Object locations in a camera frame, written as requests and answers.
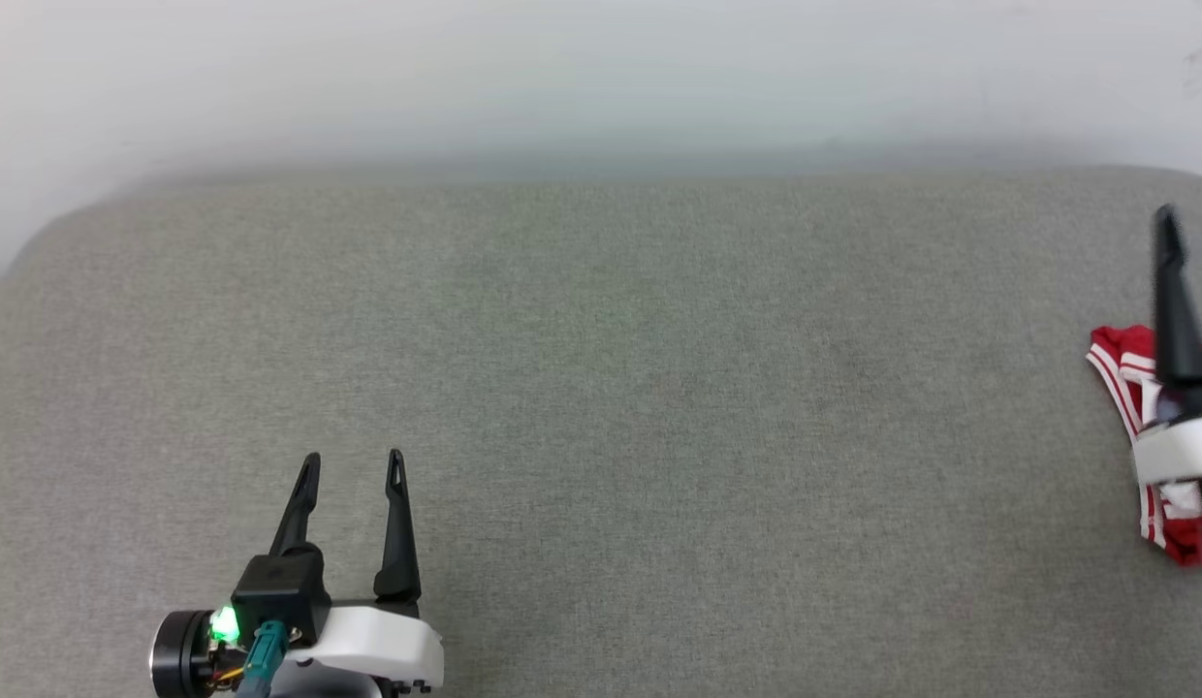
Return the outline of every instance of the white stripe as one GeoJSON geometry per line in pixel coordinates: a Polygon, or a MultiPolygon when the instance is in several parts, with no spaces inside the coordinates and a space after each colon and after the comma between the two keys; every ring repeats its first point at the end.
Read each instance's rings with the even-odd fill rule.
{"type": "Polygon", "coordinates": [[[1154,521],[1148,512],[1148,499],[1150,496],[1156,496],[1155,491],[1152,491],[1152,485],[1147,484],[1139,491],[1139,538],[1148,539],[1148,531],[1152,530],[1154,521]]]}
{"type": "MultiPolygon", "coordinates": [[[[1123,380],[1129,384],[1139,384],[1139,431],[1143,431],[1146,425],[1154,423],[1156,420],[1156,396],[1160,394],[1160,383],[1156,383],[1156,378],[1152,372],[1136,369],[1131,366],[1123,366],[1123,380]]],[[[1127,384],[1127,390],[1130,392],[1131,386],[1127,384]]]]}
{"type": "Polygon", "coordinates": [[[1160,513],[1165,520],[1197,520],[1202,517],[1200,487],[1195,482],[1170,482],[1160,487],[1160,513]]]}
{"type": "Polygon", "coordinates": [[[1132,366],[1131,364],[1123,364],[1123,375],[1146,377],[1150,375],[1156,375],[1156,370],[1132,366]]]}
{"type": "MultiPolygon", "coordinates": [[[[1124,413],[1131,414],[1131,419],[1139,419],[1139,410],[1136,408],[1136,404],[1131,399],[1131,392],[1127,389],[1127,383],[1125,383],[1124,380],[1119,380],[1120,375],[1123,375],[1123,371],[1120,371],[1119,365],[1114,363],[1114,357],[1111,357],[1111,354],[1107,353],[1105,348],[1101,348],[1100,344],[1093,345],[1093,354],[1096,354],[1096,357],[1101,359],[1101,363],[1105,364],[1105,368],[1114,372],[1114,382],[1117,392],[1119,392],[1120,396],[1123,396],[1123,404],[1127,406],[1127,412],[1124,413]]],[[[1131,441],[1135,441],[1136,439],[1135,435],[1138,434],[1142,428],[1143,424],[1132,424],[1133,434],[1131,435],[1131,441]]]]}
{"type": "Polygon", "coordinates": [[[1123,417],[1123,425],[1127,428],[1127,436],[1131,437],[1131,443],[1136,442],[1136,429],[1131,424],[1131,419],[1127,419],[1127,412],[1123,411],[1123,398],[1119,396],[1119,392],[1114,387],[1114,377],[1109,375],[1109,371],[1105,370],[1101,360],[1096,357],[1099,352],[1097,346],[1093,345],[1093,352],[1088,353],[1088,363],[1096,368],[1096,372],[1101,374],[1101,378],[1105,381],[1106,388],[1109,388],[1109,398],[1114,398],[1114,406],[1119,407],[1119,417],[1123,417]]]}
{"type": "Polygon", "coordinates": [[[1154,538],[1152,542],[1165,548],[1165,517],[1160,513],[1160,496],[1156,499],[1156,507],[1152,512],[1152,530],[1154,531],[1154,538]]]}
{"type": "Polygon", "coordinates": [[[1124,353],[1120,363],[1147,370],[1154,370],[1156,368],[1156,363],[1152,360],[1152,357],[1144,357],[1144,354],[1137,354],[1135,352],[1124,353]]]}

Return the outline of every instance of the teal cable connector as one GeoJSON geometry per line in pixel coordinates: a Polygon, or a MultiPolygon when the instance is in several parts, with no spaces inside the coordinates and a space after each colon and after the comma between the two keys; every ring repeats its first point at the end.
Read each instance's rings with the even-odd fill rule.
{"type": "Polygon", "coordinates": [[[237,698],[269,698],[273,675],[282,666],[290,645],[287,626],[281,621],[266,621],[256,631],[256,640],[243,663],[243,681],[234,692],[237,698]]]}

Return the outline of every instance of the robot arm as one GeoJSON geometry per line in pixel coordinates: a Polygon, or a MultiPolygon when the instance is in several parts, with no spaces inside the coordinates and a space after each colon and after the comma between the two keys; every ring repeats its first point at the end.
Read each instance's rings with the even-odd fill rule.
{"type": "Polygon", "coordinates": [[[1186,250],[1171,207],[1154,216],[1154,332],[1159,423],[1139,434],[1139,484],[1195,482],[1202,500],[1202,339],[1183,281],[1186,250]]]}
{"type": "Polygon", "coordinates": [[[309,454],[268,555],[248,562],[228,605],[167,615],[149,652],[159,698],[392,698],[445,679],[440,636],[419,620],[419,567],[400,452],[389,452],[376,599],[331,599],[325,557],[308,542],[321,457],[309,454]]]}

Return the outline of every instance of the gray fabric surface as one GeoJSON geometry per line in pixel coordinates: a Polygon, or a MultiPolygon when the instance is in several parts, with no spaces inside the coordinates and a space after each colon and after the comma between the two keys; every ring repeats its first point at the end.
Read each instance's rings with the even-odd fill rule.
{"type": "Polygon", "coordinates": [[[147,696],[321,451],[365,596],[400,446],[446,696],[1202,696],[1083,359],[1132,168],[108,204],[0,287],[0,697],[147,696]]]}

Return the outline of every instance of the wire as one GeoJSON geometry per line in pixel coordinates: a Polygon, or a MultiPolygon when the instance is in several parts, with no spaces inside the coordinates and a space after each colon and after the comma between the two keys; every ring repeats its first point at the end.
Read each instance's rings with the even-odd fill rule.
{"type": "Polygon", "coordinates": [[[232,679],[234,679],[234,676],[242,675],[242,673],[243,673],[243,667],[238,667],[238,668],[234,668],[234,670],[230,670],[230,672],[224,673],[224,675],[218,676],[218,679],[215,679],[214,681],[232,680],[232,679]]]}

